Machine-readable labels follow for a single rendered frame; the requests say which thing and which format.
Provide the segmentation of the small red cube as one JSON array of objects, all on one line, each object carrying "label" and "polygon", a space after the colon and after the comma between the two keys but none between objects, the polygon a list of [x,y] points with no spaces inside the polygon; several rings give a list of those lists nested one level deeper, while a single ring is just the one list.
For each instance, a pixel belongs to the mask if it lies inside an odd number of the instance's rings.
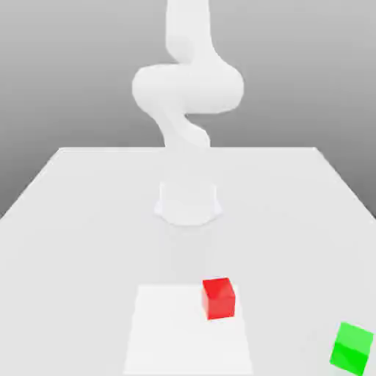
[{"label": "small red cube", "polygon": [[229,278],[202,281],[202,305],[207,320],[233,317],[236,295]]}]

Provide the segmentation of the small green cube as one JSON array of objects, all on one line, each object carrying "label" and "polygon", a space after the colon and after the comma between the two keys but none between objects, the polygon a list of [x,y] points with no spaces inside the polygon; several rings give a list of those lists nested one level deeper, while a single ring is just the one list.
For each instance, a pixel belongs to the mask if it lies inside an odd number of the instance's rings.
[{"label": "small green cube", "polygon": [[341,322],[330,355],[330,364],[355,376],[363,376],[373,338],[372,332]]}]

